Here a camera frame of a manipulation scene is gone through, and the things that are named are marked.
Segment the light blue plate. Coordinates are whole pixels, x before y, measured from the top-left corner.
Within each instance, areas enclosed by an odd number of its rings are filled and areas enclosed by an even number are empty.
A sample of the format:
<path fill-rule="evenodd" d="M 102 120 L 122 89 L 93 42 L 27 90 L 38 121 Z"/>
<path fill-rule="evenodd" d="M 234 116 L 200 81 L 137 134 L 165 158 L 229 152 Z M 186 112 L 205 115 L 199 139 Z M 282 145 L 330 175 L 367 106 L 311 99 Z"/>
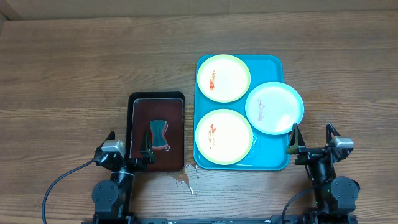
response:
<path fill-rule="evenodd" d="M 302 121 L 304 112 L 300 94 L 280 82 L 267 82 L 255 87 L 245 102 L 248 121 L 264 134 L 287 134 L 294 124 Z"/>

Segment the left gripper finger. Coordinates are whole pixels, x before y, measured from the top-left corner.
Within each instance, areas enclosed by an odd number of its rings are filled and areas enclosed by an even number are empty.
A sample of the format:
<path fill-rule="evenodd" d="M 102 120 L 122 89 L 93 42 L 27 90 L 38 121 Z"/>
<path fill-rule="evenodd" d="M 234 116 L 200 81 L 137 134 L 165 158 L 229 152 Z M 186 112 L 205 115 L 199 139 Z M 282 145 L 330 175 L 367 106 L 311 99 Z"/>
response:
<path fill-rule="evenodd" d="M 144 159 L 155 159 L 151 139 L 152 138 L 150 131 L 145 131 L 141 148 L 139 151 Z"/>
<path fill-rule="evenodd" d="M 115 140 L 116 134 L 114 131 L 111 131 L 108 136 L 106 137 L 106 139 L 99 145 L 99 149 L 101 149 L 103 147 L 103 144 L 108 141 L 108 140 Z"/>

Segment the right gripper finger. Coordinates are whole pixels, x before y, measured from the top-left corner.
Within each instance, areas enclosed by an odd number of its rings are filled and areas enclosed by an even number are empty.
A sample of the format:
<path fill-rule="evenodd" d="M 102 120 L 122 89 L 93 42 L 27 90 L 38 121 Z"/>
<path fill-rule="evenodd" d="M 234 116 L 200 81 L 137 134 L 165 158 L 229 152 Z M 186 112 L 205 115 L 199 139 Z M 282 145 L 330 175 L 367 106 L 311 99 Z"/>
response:
<path fill-rule="evenodd" d="M 287 154 L 300 154 L 305 149 L 305 142 L 303 140 L 302 134 L 299 130 L 297 123 L 292 126 L 292 132 L 290 135 L 289 145 L 286 150 Z"/>
<path fill-rule="evenodd" d="M 339 136 L 340 134 L 335 129 L 335 127 L 331 123 L 328 123 L 326 125 L 326 143 L 329 144 L 331 141 L 334 141 Z"/>

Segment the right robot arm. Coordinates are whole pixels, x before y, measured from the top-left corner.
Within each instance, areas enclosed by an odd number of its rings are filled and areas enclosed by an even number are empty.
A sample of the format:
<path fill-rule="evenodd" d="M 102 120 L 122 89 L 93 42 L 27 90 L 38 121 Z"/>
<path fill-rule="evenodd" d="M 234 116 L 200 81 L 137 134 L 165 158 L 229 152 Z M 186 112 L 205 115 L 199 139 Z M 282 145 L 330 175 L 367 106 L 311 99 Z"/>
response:
<path fill-rule="evenodd" d="M 360 185 L 349 177 L 337 176 L 334 164 L 346 159 L 354 149 L 349 137 L 338 133 L 329 123 L 326 126 L 326 144 L 323 147 L 309 148 L 305 145 L 298 124 L 293 124 L 286 153 L 296 155 L 296 165 L 304 166 L 312 186 L 304 190 L 285 205 L 282 223 L 357 223 L 350 213 L 356 209 Z M 298 218 L 286 218 L 289 205 L 309 192 L 315 196 L 315 208 L 309 208 Z"/>

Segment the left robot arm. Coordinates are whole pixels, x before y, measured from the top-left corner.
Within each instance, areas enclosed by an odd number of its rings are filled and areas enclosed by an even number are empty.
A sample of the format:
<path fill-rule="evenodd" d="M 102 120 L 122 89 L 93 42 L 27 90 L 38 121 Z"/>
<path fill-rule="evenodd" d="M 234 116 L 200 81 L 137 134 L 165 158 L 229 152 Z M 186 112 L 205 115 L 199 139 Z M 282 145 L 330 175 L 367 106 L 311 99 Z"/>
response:
<path fill-rule="evenodd" d="M 155 162 L 151 133 L 146 131 L 139 150 L 141 157 L 130 159 L 122 141 L 112 131 L 96 148 L 93 161 L 111 171 L 108 180 L 98 182 L 92 191 L 95 204 L 93 223 L 139 223 L 135 213 L 129 211 L 132 186 L 136 172 L 147 170 Z"/>

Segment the green dish sponge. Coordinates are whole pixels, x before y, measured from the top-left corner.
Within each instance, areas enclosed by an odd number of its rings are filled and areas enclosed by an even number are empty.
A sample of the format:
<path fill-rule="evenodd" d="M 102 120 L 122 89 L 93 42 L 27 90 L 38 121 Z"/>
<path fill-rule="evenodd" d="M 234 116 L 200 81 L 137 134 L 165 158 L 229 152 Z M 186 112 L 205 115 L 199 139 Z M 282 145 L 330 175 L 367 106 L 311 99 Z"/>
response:
<path fill-rule="evenodd" d="M 150 131 L 152 135 L 153 150 L 168 150 L 169 144 L 166 140 L 165 134 L 167 132 L 168 123 L 164 120 L 150 121 Z"/>

